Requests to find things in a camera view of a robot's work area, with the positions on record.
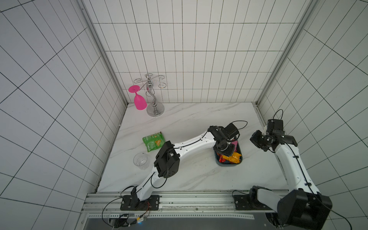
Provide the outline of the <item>yellow tea bag packet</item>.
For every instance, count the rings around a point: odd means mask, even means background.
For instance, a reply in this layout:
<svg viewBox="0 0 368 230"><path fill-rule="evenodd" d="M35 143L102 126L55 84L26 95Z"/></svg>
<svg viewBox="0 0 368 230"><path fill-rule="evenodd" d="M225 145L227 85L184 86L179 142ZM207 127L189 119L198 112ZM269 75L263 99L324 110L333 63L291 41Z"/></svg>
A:
<svg viewBox="0 0 368 230"><path fill-rule="evenodd" d="M239 164L242 161L242 155L237 152L234 152L232 156L224 156L224 158L233 164Z"/></svg>

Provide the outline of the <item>red tea bag bottom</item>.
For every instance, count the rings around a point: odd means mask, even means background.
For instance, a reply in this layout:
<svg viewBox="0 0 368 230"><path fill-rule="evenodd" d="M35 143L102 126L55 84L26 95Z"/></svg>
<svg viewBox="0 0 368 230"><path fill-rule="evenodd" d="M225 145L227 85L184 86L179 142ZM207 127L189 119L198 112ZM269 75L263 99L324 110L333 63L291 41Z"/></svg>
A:
<svg viewBox="0 0 368 230"><path fill-rule="evenodd" d="M218 161L221 164L228 164L229 163L229 161L226 160L223 155L218 155Z"/></svg>

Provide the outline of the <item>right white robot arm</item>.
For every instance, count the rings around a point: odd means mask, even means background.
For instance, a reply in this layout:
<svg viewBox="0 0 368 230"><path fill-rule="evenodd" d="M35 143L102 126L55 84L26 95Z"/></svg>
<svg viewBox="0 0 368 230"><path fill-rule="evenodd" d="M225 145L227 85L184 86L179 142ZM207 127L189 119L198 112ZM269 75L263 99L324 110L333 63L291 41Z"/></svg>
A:
<svg viewBox="0 0 368 230"><path fill-rule="evenodd" d="M255 209L272 209L277 213L280 224L308 230L322 229L332 209L332 202L312 182L294 137L280 131L264 135L258 130L250 141L264 151L273 149L287 181L288 194L280 196L264 187L253 186L249 193L249 205Z"/></svg>

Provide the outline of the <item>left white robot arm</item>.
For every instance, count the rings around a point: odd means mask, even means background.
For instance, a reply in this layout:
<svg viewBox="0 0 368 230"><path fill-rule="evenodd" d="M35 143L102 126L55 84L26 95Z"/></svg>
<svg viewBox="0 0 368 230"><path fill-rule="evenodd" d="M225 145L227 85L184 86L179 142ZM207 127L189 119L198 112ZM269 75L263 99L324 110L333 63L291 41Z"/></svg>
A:
<svg viewBox="0 0 368 230"><path fill-rule="evenodd" d="M178 172L180 162L201 150L213 149L215 153L232 156L236 147L233 142L239 136L238 128L231 123L226 127L210 126L204 133L184 142L165 142L156 155L150 175L140 185L134 186L130 195L122 196L120 209L145 209L148 202L154 202L151 198L153 191L163 187L167 179Z"/></svg>

